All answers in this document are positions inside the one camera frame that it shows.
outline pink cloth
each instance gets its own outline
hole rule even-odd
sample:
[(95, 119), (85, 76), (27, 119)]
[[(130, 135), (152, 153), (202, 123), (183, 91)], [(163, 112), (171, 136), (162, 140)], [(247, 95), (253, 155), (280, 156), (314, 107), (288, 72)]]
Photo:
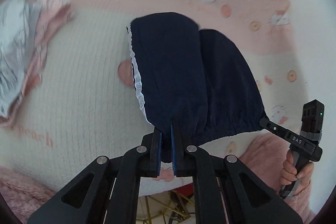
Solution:
[(23, 223), (55, 192), (31, 178), (0, 166), (0, 192), (13, 213)]
[[(281, 188), (280, 172), (287, 151), (288, 143), (285, 140), (267, 133), (255, 138), (240, 160), (278, 193)], [(305, 224), (315, 217), (315, 214), (309, 209), (310, 191), (311, 184), (298, 195), (286, 201), (301, 216)]]
[(21, 88), (21, 94), (12, 104), (9, 118), (0, 117), (0, 128), (12, 127), (24, 96), (42, 81), (41, 71), (47, 61), (47, 44), (55, 32), (72, 19), (70, 0), (30, 0), (41, 2), (42, 9), (36, 26), (34, 53)]

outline white wall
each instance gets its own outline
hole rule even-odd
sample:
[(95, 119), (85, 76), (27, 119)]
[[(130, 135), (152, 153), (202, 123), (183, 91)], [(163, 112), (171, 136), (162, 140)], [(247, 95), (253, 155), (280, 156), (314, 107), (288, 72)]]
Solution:
[(325, 105), (323, 155), (315, 164), (310, 197), (317, 213), (336, 184), (336, 0), (291, 0), (290, 17), (309, 100)]

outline triangular cutout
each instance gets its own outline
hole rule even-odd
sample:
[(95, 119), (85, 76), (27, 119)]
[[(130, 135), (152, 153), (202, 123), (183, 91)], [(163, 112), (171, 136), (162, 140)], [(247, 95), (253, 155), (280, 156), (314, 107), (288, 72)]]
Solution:
[(63, 197), (62, 202), (79, 209), (84, 201), (84, 198), (89, 190), (94, 174), (87, 174), (80, 182), (72, 187)]
[(247, 198), (253, 208), (258, 208), (270, 201), (270, 197), (245, 173), (240, 173), (239, 177), (244, 186)]

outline dark blue fabric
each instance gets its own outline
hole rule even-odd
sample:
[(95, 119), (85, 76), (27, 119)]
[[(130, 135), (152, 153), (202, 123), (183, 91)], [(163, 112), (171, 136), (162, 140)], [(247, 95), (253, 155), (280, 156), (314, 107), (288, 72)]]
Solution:
[(173, 117), (194, 145), (262, 129), (266, 113), (257, 85), (226, 36), (199, 31), (177, 13), (137, 18), (131, 32), (147, 120), (163, 134), (162, 161), (171, 161)]

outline silver screw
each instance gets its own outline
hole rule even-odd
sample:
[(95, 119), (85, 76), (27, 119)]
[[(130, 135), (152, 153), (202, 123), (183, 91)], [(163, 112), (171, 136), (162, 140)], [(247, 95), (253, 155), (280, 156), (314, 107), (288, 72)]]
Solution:
[(197, 147), (194, 145), (188, 145), (187, 146), (187, 151), (189, 152), (195, 152), (197, 150)]
[(100, 156), (97, 158), (97, 163), (98, 164), (105, 164), (107, 162), (107, 158), (104, 156)]
[(235, 155), (229, 155), (226, 157), (226, 160), (232, 164), (234, 164), (237, 161), (237, 157)]
[(136, 148), (136, 150), (139, 152), (139, 153), (145, 153), (147, 151), (147, 148), (143, 145), (140, 145)]

